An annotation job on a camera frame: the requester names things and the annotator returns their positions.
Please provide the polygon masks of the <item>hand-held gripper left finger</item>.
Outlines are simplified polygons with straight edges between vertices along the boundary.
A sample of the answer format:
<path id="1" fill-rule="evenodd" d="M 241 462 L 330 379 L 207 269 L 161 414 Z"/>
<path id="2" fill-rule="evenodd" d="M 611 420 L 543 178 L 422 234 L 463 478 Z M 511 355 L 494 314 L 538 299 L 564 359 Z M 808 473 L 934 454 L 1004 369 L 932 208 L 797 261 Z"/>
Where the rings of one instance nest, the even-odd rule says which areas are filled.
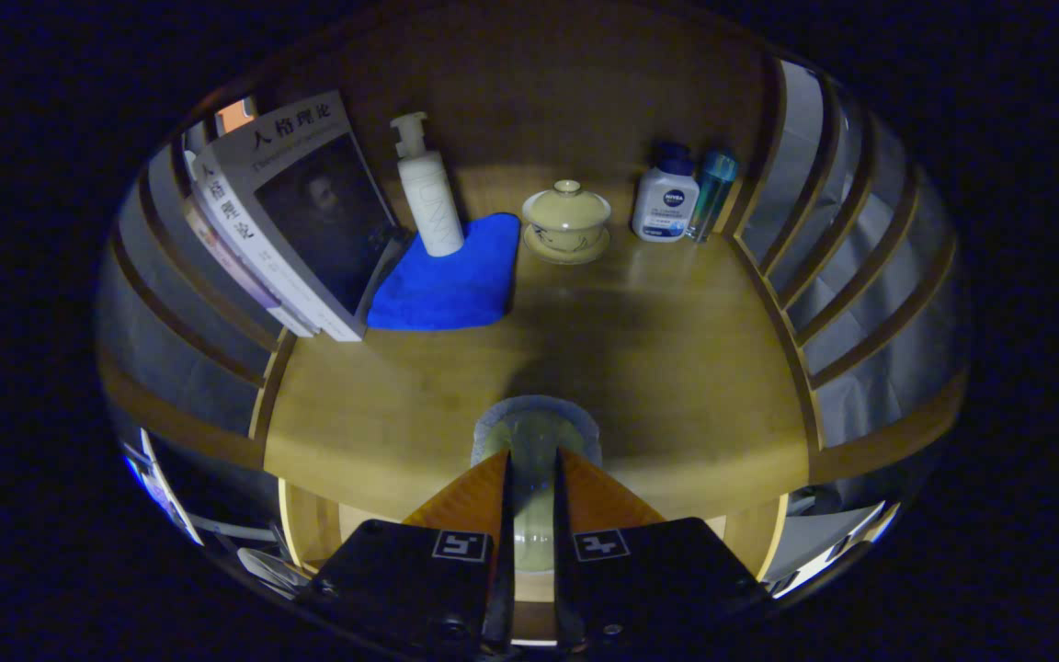
<path id="1" fill-rule="evenodd" d="M 511 645 L 511 452 L 486 458 L 401 522 L 367 519 L 298 606 L 391 656 L 480 656 Z"/>

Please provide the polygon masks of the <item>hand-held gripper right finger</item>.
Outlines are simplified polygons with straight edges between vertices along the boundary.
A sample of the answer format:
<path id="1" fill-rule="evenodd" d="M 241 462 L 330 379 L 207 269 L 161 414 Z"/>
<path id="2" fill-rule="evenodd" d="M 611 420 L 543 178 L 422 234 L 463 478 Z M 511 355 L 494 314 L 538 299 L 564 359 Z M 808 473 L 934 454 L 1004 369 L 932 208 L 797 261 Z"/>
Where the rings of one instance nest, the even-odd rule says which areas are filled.
<path id="1" fill-rule="evenodd" d="M 705 520 L 665 519 L 567 449 L 553 525 L 564 654 L 706 654 L 769 615 L 768 591 Z"/>

